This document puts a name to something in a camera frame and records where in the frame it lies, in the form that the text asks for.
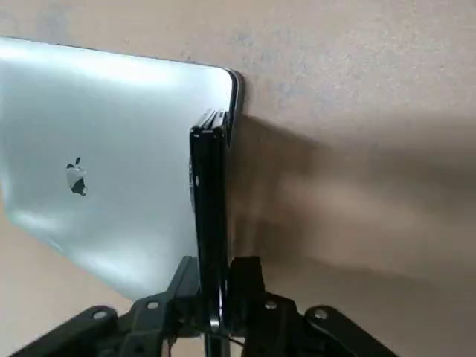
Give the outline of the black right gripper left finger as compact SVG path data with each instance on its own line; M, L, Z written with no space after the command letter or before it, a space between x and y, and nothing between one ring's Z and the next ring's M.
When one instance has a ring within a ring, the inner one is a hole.
M198 322L198 259L183 257L167 289L118 315L93 306L14 352L14 356L169 356L179 338L204 332Z

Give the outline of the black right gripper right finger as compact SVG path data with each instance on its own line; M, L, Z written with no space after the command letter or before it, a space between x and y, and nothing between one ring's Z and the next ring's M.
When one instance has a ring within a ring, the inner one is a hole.
M395 352L337 309L305 313L266 290L259 257L237 257L229 270L228 328L245 339L243 356L395 356Z

